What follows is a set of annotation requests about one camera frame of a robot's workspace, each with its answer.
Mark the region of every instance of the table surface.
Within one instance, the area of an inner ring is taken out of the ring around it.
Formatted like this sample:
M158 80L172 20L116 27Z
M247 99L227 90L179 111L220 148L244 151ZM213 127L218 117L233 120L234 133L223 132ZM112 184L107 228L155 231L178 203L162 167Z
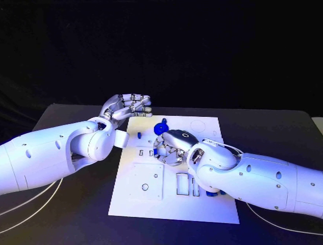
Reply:
M99 115L100 109L102 106L54 104L34 130L89 120ZM306 112L159 107L153 108L153 113L218 117L227 144L244 152L323 170L323 136ZM127 122L120 129L127 129ZM28 222L0 234L0 244L323 243L323 236L295 233L267 224L238 200L240 225L109 216L120 156L122 149L115 148L104 161L64 178L48 206ZM0 196L0 212L25 202L42 189ZM0 230L31 216L54 189L0 217ZM323 233L319 218L259 207L254 210L269 221L290 229Z

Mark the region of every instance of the small blue part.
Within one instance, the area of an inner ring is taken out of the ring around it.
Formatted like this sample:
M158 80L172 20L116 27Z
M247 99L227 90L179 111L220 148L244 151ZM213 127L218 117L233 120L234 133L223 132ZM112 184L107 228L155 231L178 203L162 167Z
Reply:
M169 131L166 118L164 118L162 122L155 125L155 133L156 135L161 135L162 133Z
M208 196L208 197L217 197L217 196L218 196L218 192L214 193L214 192L210 192L210 191L208 191L208 192L207 192L207 196Z

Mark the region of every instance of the paper sheet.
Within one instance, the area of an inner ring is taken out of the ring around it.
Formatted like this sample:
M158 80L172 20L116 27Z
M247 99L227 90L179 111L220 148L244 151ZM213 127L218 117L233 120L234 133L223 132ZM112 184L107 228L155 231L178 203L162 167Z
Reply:
M177 174L188 173L188 165L184 163L172 167L158 161L151 153L158 137L153 128L164 118L168 119L169 129L189 131L200 141L204 138L211 138L224 142L220 122L215 117L156 115L151 118L130 118L127 127L130 140L122 154L109 215L238 224L234 198L230 195L208 197L201 187L200 197L195 197L191 174L188 174L189 195L177 194ZM142 132L142 139L138 138L139 132ZM164 167L164 174L161 172L159 175L152 173L151 169L153 168L149 167L149 164Z

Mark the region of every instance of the white device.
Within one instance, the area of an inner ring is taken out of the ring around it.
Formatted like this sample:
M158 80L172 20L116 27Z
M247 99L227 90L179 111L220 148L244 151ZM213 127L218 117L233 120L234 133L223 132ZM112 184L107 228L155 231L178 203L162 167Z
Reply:
M189 174L207 191L223 190L259 207L323 219L323 171L231 147L238 151L234 155L224 144L211 139L198 142L182 130L164 133L155 149L161 143L169 155L155 157L171 166L187 161Z
M116 128L132 116L152 116L151 97L115 95L100 117L31 132L0 145L0 195L51 184L125 148L129 134Z

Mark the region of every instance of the dark curtain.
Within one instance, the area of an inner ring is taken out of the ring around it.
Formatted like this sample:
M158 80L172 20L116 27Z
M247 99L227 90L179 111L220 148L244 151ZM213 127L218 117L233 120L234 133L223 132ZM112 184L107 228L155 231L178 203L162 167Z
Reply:
M50 104L132 92L323 116L323 3L0 2L0 144Z

